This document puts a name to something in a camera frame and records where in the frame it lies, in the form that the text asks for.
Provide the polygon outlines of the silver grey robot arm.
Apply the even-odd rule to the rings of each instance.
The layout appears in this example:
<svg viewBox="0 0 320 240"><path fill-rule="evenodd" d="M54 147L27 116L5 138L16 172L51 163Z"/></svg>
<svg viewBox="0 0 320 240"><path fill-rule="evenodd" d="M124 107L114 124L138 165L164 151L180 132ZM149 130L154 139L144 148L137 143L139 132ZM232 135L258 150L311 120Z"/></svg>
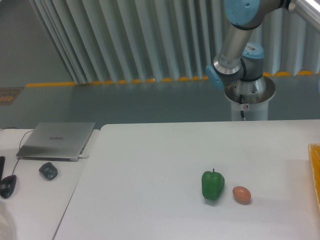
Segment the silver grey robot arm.
<svg viewBox="0 0 320 240"><path fill-rule="evenodd" d="M275 94L275 84L263 76L264 51L257 44L249 47L254 29L264 17L278 9L287 9L320 30L318 0L226 0L225 15L230 22L221 51L206 66L209 81L224 89L225 95L238 104L259 104Z"/></svg>

